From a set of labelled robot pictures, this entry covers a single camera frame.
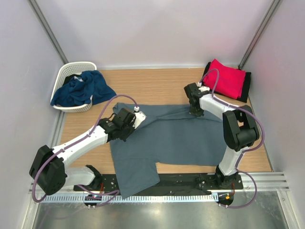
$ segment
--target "gray t-shirt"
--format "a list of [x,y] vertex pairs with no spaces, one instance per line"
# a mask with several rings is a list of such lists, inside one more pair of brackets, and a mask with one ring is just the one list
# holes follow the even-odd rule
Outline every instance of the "gray t-shirt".
[[[115,113],[133,104],[117,103]],[[139,105],[145,121],[127,138],[110,142],[123,198],[157,184],[156,162],[173,165],[218,165],[226,149],[223,123],[205,111],[189,114],[189,105]]]

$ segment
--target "blue towel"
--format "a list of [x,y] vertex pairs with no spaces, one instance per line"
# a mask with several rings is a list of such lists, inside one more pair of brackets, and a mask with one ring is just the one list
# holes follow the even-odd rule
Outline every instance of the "blue towel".
[[55,92],[51,106],[73,107],[89,104],[92,95],[93,105],[110,100],[116,95],[114,90],[106,84],[103,75],[97,70],[84,71],[80,77],[71,78],[67,84]]

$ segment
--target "white plastic basket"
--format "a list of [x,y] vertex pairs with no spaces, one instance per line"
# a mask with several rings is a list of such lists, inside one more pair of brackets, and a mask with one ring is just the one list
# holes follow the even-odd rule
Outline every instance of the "white plastic basket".
[[[92,62],[72,62],[65,64],[62,66],[58,72],[55,85],[53,88],[52,98],[60,87],[62,87],[63,82],[65,78],[72,74],[81,74],[83,71],[93,71],[96,70],[96,65]],[[63,112],[84,112],[88,111],[92,107],[92,96],[91,96],[91,103],[90,104],[84,104],[81,106],[74,106],[74,107],[62,107],[58,105],[53,106],[55,109],[62,110]]]

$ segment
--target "folded clothing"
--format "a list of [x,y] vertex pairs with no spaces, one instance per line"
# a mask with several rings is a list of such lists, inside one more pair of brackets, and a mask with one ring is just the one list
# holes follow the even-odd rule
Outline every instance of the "folded clothing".
[[90,104],[91,96],[92,104],[95,105],[110,100],[115,95],[99,71],[84,71],[79,77],[74,75],[55,92],[51,106],[73,107]]
[[[133,104],[118,103],[115,113]],[[110,141],[123,198],[160,182],[156,162],[174,165],[218,165],[226,149],[223,123],[205,111],[189,114],[189,105],[139,105],[146,119],[126,142]]]
[[[246,72],[239,69],[224,66],[219,61],[214,59],[207,66],[207,69],[204,71],[204,73],[214,68],[218,69],[219,71],[219,80],[215,91],[233,99],[241,98]],[[212,71],[204,78],[203,84],[205,86],[213,88],[216,79],[217,72]]]

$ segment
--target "wooden table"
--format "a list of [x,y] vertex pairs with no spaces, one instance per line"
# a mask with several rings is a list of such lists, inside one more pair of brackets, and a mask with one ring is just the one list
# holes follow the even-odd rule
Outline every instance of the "wooden table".
[[[203,68],[192,69],[143,69],[101,71],[107,84],[117,94],[127,94],[139,104],[188,104],[183,88],[196,83],[203,74]],[[244,103],[224,96],[218,97],[237,105]],[[117,103],[131,103],[127,98],[115,99],[106,109],[103,117],[109,117]],[[61,143],[67,142],[87,131],[96,122],[106,102],[93,106],[84,113],[68,113]],[[110,144],[99,146],[76,160],[72,167],[93,165],[102,174],[114,174]],[[212,166],[168,165],[157,163],[158,173],[210,173]],[[244,156],[240,169],[248,172],[271,171],[264,147]]]

